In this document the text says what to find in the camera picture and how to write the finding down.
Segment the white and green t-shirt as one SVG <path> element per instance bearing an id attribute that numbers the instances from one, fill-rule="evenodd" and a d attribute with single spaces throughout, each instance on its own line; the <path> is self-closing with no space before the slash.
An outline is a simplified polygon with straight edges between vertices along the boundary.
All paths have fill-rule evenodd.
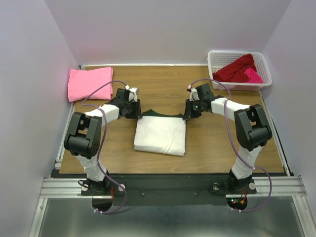
<path id="1" fill-rule="evenodd" d="M 183 157 L 185 155 L 186 122 L 182 114 L 163 115 L 148 110 L 138 119 L 134 149 Z"/>

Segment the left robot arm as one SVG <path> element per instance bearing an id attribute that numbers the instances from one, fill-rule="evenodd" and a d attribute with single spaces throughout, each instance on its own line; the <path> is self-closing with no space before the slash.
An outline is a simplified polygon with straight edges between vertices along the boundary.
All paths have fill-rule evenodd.
<path id="1" fill-rule="evenodd" d="M 102 196 L 110 191 L 108 171 L 100 162 L 104 134 L 107 123 L 121 117 L 127 119 L 142 118 L 139 88 L 117 89 L 116 96 L 95 110 L 81 113 L 74 112 L 64 140 L 65 150 L 80 161 L 86 173 L 86 180 L 79 181 L 83 195 Z"/>

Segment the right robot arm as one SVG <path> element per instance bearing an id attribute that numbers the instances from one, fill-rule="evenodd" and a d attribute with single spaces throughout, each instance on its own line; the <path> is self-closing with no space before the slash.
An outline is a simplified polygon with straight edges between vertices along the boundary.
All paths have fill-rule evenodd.
<path id="1" fill-rule="evenodd" d="M 215 96 L 209 84 L 196 88 L 188 85 L 183 120 L 196 119 L 203 112 L 223 115 L 233 151 L 237 155 L 229 172 L 227 187 L 233 193 L 246 188 L 256 169 L 255 161 L 262 148 L 272 138 L 272 130 L 263 107 L 244 105 L 223 96 Z"/>

